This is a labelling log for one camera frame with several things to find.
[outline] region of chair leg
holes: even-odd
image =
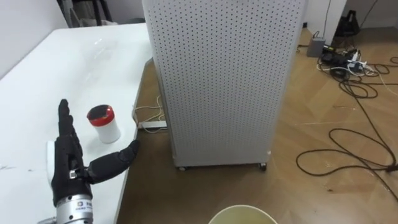
[[[112,17],[111,17],[111,13],[109,11],[108,8],[108,3],[106,3],[106,0],[99,0],[99,2],[101,3],[102,6],[102,10],[104,11],[104,15],[107,21],[113,22],[112,21]]]
[[[95,20],[97,21],[97,26],[102,26],[100,9],[98,8],[97,0],[92,0],[92,2],[93,2]]]

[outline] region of white label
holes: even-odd
[[[91,203],[91,200],[81,199],[72,203],[76,203],[76,212],[93,212],[93,204]]]

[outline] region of white cylindrical container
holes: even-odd
[[[114,111],[111,106],[96,106],[88,112],[87,118],[97,130],[101,142],[109,144],[120,138],[120,130],[116,124]]]

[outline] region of electrical device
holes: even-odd
[[[326,40],[323,37],[312,37],[308,45],[307,57],[319,57]]]
[[[306,6],[143,2],[175,166],[265,170]]]
[[[136,158],[139,142],[134,140],[127,148],[99,157],[85,167],[67,100],[60,102],[58,117],[59,137],[47,143],[47,175],[57,216],[39,224],[91,224],[94,218],[90,185],[112,179],[128,169]]]

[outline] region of caster wheel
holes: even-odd
[[[267,164],[266,163],[261,163],[259,164],[259,168],[261,171],[265,172],[267,170]]]

